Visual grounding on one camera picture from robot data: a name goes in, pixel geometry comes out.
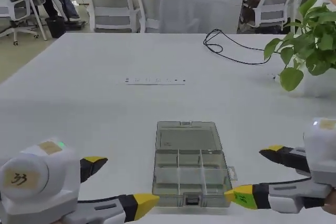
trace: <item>power strip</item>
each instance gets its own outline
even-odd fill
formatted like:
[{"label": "power strip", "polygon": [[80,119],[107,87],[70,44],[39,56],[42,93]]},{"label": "power strip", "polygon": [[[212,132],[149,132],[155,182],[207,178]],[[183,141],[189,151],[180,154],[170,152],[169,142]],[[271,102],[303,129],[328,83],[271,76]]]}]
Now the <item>power strip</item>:
[{"label": "power strip", "polygon": [[185,79],[171,78],[126,78],[127,85],[185,85]]}]

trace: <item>robotic arm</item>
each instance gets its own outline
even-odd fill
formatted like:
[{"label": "robotic arm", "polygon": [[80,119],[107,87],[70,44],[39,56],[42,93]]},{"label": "robotic arm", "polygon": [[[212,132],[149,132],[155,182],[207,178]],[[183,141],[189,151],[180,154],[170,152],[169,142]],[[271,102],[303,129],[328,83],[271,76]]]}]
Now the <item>robotic arm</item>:
[{"label": "robotic arm", "polygon": [[307,178],[239,186],[227,191],[226,199],[249,209],[292,214],[303,207],[324,206],[327,195],[336,187],[336,120],[315,119],[303,141],[305,148],[274,145],[259,153]]},{"label": "robotic arm", "polygon": [[0,220],[3,224],[121,224],[138,220],[159,200],[151,194],[78,201],[80,183],[107,158],[86,157],[55,139],[2,161]]}]

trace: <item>trash can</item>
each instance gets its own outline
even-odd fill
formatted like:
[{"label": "trash can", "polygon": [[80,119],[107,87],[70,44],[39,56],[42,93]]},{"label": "trash can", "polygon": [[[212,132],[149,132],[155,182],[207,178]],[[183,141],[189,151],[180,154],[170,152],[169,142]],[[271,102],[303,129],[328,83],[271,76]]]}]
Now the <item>trash can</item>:
[{"label": "trash can", "polygon": [[63,17],[57,16],[46,18],[46,22],[52,38],[58,39],[65,34],[66,28]]}]

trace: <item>clear plastic box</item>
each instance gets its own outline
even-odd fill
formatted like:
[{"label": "clear plastic box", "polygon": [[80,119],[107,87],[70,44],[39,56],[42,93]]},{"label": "clear plastic box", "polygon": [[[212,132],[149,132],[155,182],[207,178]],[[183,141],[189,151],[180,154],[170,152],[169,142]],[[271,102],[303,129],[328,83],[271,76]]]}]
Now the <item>clear plastic box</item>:
[{"label": "clear plastic box", "polygon": [[152,193],[158,206],[228,207],[232,189],[213,122],[158,122]]}]

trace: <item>black cable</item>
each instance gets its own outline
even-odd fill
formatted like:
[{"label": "black cable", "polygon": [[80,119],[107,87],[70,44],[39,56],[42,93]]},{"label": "black cable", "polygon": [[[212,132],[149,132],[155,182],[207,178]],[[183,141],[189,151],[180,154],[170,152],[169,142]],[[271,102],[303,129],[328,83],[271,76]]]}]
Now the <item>black cable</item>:
[{"label": "black cable", "polygon": [[[234,41],[229,36],[227,36],[222,30],[220,30],[220,29],[213,29],[210,33],[208,33],[205,36],[205,39],[203,40],[203,45],[206,46],[211,52],[213,52],[213,53],[215,53],[215,54],[217,54],[219,56],[222,56],[225,59],[228,59],[228,60],[231,60],[231,61],[234,61],[234,62],[237,62],[237,63],[246,64],[246,65],[263,65],[263,64],[266,64],[270,60],[270,58],[271,58],[271,57],[269,57],[264,62],[251,63],[251,62],[244,62],[244,61],[236,60],[236,59],[230,58],[228,56],[225,56],[225,55],[221,54],[223,52],[224,48],[220,44],[210,44],[209,43],[210,40],[212,40],[213,38],[215,38],[219,34],[223,34],[226,38],[228,38],[229,40],[231,40],[233,43],[235,43],[235,44],[237,44],[237,45],[239,45],[241,47],[244,47],[246,49],[256,50],[256,51],[264,51],[264,50],[263,49],[259,49],[259,48],[247,47],[247,46],[244,46],[242,44],[239,44],[238,42]],[[214,46],[215,47],[219,47],[219,51],[215,51],[215,49],[213,48]]]}]

